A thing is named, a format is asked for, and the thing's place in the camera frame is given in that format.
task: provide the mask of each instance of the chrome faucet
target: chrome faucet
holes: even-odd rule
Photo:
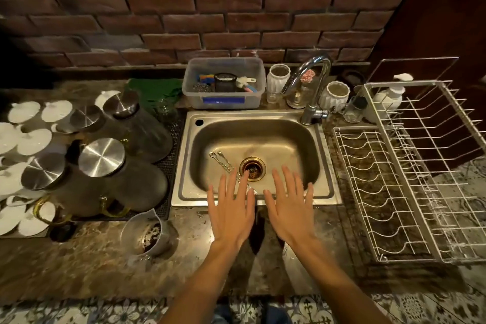
[[[282,94],[290,94],[300,81],[301,76],[306,73],[308,69],[311,69],[314,65],[322,63],[321,74],[319,75],[319,83],[317,89],[315,90],[314,96],[310,100],[309,104],[304,109],[300,122],[304,125],[309,125],[312,123],[313,119],[325,119],[328,117],[329,112],[323,110],[319,107],[318,102],[324,88],[327,86],[328,82],[326,78],[329,76],[331,71],[331,58],[329,55],[324,53],[324,55],[319,55],[309,59],[307,62],[302,63],[302,65],[294,72],[294,74],[287,80],[285,86],[282,88]]]

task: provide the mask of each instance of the rubber drying mat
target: rubber drying mat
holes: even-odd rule
[[[187,109],[177,109],[179,116],[178,119],[172,123],[164,124],[164,126],[169,130],[173,145],[172,150],[164,159],[154,163],[158,168],[160,168],[164,174],[167,176],[167,181],[169,189],[162,199],[161,203],[155,207],[155,212],[162,220],[167,220],[169,218],[169,211],[171,209],[171,198],[174,189],[175,182],[175,169],[177,167],[177,159],[179,158],[179,151],[181,147],[182,132],[184,131],[184,124],[186,123]],[[117,221],[117,220],[129,220],[131,217],[137,215],[135,211],[128,212],[124,217],[113,218],[107,217],[106,215],[99,214],[94,217],[87,218],[74,218],[74,220],[79,221]]]

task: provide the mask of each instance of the label on container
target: label on container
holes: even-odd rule
[[[204,97],[204,104],[244,104],[244,96]]]

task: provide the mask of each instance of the green cloth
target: green cloth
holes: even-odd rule
[[[140,105],[151,111],[163,98],[171,98],[175,103],[182,94],[182,80],[178,78],[131,78],[126,88],[135,90],[140,95]]]

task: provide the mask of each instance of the white pump bottle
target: white pump bottle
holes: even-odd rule
[[[414,78],[408,73],[402,73],[400,75],[394,75],[393,79],[407,82],[412,81]],[[373,97],[373,103],[381,120],[388,119],[390,113],[386,111],[393,111],[400,106],[404,92],[405,87],[403,86],[391,86],[386,90],[380,91]],[[371,104],[368,104],[364,110],[364,118],[371,123],[377,122],[378,118],[376,118]]]

